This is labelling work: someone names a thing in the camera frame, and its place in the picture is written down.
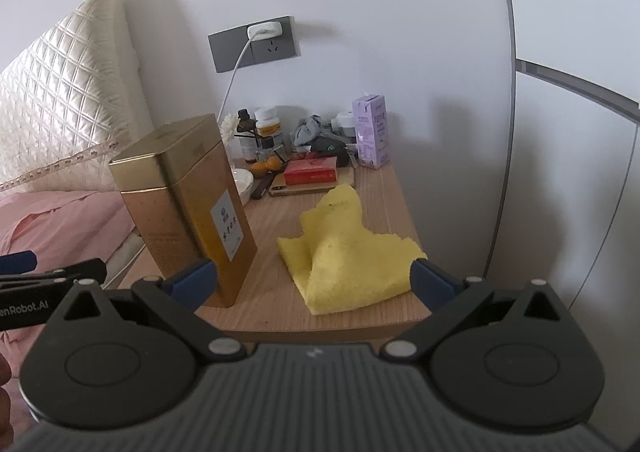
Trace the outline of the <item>left hand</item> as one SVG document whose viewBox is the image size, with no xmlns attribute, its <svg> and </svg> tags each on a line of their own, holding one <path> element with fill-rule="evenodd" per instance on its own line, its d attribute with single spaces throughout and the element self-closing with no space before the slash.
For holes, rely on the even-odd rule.
<svg viewBox="0 0 640 452">
<path fill-rule="evenodd" d="M 13 442 L 13 427 L 11 425 L 11 398 L 4 389 L 12 378 L 8 361 L 0 356 L 0 439 L 1 447 L 5 448 Z"/>
</svg>

